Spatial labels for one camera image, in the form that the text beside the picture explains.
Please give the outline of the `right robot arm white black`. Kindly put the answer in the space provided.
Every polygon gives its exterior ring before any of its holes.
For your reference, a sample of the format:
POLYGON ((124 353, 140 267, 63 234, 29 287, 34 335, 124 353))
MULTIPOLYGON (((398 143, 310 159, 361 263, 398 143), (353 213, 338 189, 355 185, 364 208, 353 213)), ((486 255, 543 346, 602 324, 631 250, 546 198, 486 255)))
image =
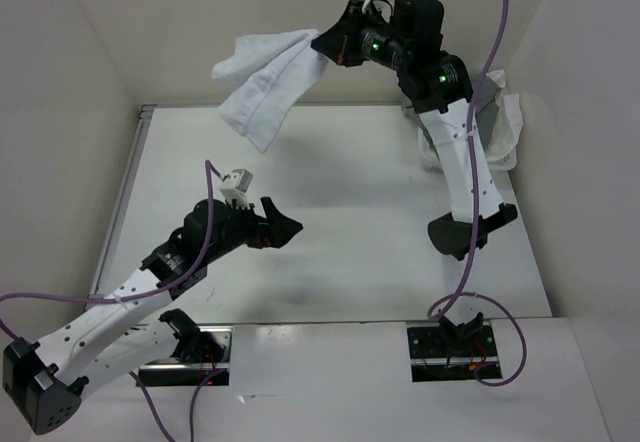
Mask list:
POLYGON ((342 67, 366 61, 395 72, 431 138, 449 188, 451 210, 431 221, 428 236, 438 252, 463 260, 490 233, 517 217, 496 188, 470 103, 464 62, 442 49, 444 6, 439 0, 394 0, 390 18, 373 4, 350 0, 338 21, 311 44, 342 67))

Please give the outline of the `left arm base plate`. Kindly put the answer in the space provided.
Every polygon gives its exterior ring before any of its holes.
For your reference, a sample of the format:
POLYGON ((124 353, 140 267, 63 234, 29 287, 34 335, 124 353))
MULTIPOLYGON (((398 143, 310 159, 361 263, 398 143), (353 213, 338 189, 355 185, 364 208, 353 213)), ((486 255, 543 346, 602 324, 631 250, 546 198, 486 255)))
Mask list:
POLYGON ((201 343, 186 355, 168 357, 141 366, 136 374, 147 387, 198 386, 206 377, 213 377, 206 386, 228 386, 233 338, 231 326, 200 325, 214 344, 201 343))

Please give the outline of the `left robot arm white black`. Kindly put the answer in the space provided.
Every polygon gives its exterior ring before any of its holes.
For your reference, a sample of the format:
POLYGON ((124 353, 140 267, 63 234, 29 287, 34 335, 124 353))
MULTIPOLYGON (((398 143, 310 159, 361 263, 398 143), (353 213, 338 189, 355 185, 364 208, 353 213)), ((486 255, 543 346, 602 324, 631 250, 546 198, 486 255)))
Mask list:
POLYGON ((18 337, 4 349, 2 387, 34 434, 56 430, 84 399, 141 365, 222 361, 224 346, 170 305, 231 251, 280 249, 302 231, 270 198, 261 203, 263 214, 200 201, 102 303, 35 342, 18 337))

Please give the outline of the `white skirt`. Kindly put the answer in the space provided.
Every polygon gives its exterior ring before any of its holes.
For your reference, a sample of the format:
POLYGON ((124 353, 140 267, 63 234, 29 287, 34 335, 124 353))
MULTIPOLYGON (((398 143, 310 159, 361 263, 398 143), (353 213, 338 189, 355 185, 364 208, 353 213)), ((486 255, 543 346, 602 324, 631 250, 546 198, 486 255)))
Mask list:
POLYGON ((219 116, 261 153, 327 68, 328 59, 311 47, 318 36, 315 29, 241 36, 233 55, 212 69, 213 80, 233 88, 219 116))

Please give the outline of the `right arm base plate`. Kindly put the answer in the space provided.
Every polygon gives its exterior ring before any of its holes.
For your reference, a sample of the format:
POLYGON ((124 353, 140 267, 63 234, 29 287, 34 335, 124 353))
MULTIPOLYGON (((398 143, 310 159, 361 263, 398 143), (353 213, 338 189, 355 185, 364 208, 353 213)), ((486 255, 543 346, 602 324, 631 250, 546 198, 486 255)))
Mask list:
POLYGON ((468 322, 410 324, 406 328, 414 383, 499 380, 502 371, 493 329, 481 312, 468 322))

